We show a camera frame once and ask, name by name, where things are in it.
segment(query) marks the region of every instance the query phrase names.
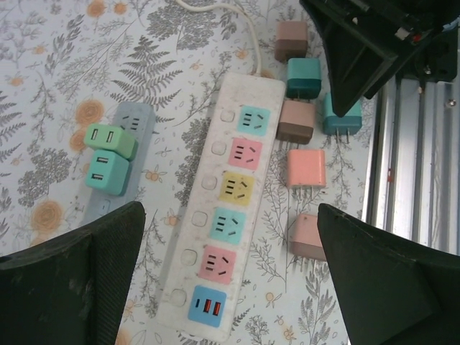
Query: gray power strip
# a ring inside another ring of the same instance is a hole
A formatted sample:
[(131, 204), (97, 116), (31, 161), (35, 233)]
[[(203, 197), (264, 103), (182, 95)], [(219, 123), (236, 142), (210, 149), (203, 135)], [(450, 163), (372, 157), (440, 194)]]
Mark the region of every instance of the gray power strip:
[(80, 226), (105, 216), (108, 212), (133, 201), (136, 197), (141, 171), (155, 126), (155, 113), (148, 104), (122, 102), (116, 109), (112, 125), (119, 126), (134, 135), (139, 144), (136, 157), (130, 162), (131, 173), (126, 192), (124, 195), (114, 196), (93, 189), (89, 202), (85, 206), (86, 212)]

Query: power strip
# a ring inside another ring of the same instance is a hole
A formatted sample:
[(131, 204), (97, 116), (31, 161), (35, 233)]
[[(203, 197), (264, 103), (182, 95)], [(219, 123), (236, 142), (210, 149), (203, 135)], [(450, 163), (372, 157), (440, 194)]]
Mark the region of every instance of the power strip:
[(129, 163), (131, 172), (128, 177), (126, 192), (121, 196), (114, 196), (93, 189), (86, 205), (86, 212), (81, 221), (81, 226), (105, 216), (108, 212), (122, 207), (136, 197), (141, 171), (155, 126), (155, 113), (148, 104), (122, 102), (116, 109), (112, 124), (134, 135), (139, 145), (136, 157)]
[(279, 80), (227, 73), (157, 320), (228, 339), (285, 96)]

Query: teal usb charger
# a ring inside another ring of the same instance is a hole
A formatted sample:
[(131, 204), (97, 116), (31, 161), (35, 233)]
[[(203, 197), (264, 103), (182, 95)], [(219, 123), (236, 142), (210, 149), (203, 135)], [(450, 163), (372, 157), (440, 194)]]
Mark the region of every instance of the teal usb charger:
[(327, 93), (323, 103), (323, 132), (326, 135), (355, 135), (362, 127), (361, 101), (357, 101), (344, 117), (335, 115), (332, 95)]
[(321, 92), (321, 64), (316, 58), (293, 58), (287, 62), (286, 97), (315, 99)]
[(83, 140), (93, 150), (114, 151), (127, 160), (133, 160), (137, 152), (137, 140), (118, 126), (91, 124)]
[(129, 175), (129, 162), (112, 151), (97, 149), (89, 165), (85, 183), (113, 196), (124, 193)]

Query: white cable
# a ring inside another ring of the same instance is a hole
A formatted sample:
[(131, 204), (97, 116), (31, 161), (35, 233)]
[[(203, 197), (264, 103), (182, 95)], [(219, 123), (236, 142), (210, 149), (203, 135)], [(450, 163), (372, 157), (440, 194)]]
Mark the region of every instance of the white cable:
[(260, 52), (259, 40), (257, 39), (257, 33), (254, 26), (254, 22), (245, 11), (242, 11), (240, 8), (230, 4), (213, 4), (203, 7), (194, 7), (189, 4), (186, 4), (183, 0), (175, 0), (175, 2), (177, 2), (179, 6), (182, 6), (184, 9), (190, 12), (207, 12), (212, 11), (214, 9), (229, 9), (230, 11), (233, 11), (245, 17), (249, 24), (249, 30), (251, 31), (252, 41), (254, 42), (254, 50), (256, 52), (256, 75), (260, 75), (260, 73), (262, 72), (262, 54)]

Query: pink outlet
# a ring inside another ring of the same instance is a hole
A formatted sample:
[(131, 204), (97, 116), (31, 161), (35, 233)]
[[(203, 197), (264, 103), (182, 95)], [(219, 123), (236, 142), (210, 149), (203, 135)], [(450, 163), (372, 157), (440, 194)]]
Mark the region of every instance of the pink outlet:
[(231, 146), (229, 164), (234, 167), (256, 170), (257, 166), (259, 166), (261, 151), (261, 142), (235, 138), (233, 139), (233, 144)]
[(198, 276), (228, 285), (231, 282), (236, 253), (226, 249), (206, 246)]

